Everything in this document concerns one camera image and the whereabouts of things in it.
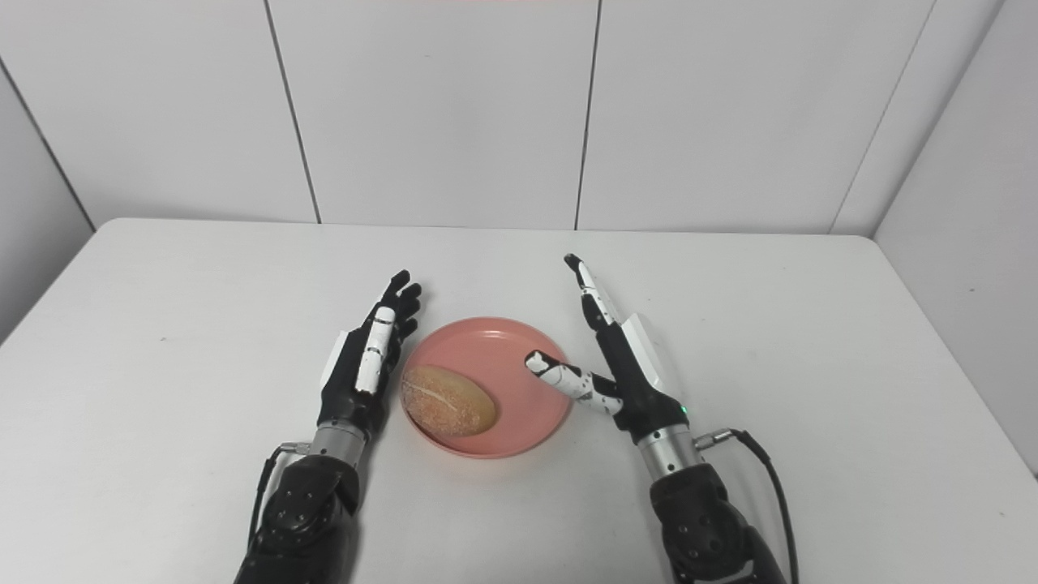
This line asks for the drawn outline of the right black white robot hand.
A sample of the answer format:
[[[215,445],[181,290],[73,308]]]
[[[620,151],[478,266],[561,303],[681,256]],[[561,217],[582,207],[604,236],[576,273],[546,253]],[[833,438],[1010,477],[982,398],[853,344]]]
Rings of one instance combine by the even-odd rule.
[[[564,262],[581,288],[581,311],[612,378],[598,376],[565,363],[535,349],[524,366],[538,380],[555,388],[572,402],[583,404],[612,418],[620,432],[634,444],[659,439],[663,430],[688,432],[688,414],[682,404],[661,392],[650,380],[650,371],[638,361],[633,332],[618,319],[608,294],[594,281],[583,259],[567,254]]]

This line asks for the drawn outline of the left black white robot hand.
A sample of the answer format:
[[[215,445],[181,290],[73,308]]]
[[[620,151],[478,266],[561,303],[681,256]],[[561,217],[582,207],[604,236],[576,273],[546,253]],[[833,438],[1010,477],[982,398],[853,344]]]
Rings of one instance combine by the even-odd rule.
[[[322,382],[319,427],[351,426],[364,440],[383,430],[387,384],[404,341],[418,329],[422,286],[408,270],[393,276],[363,322],[345,333],[333,351],[332,368]]]

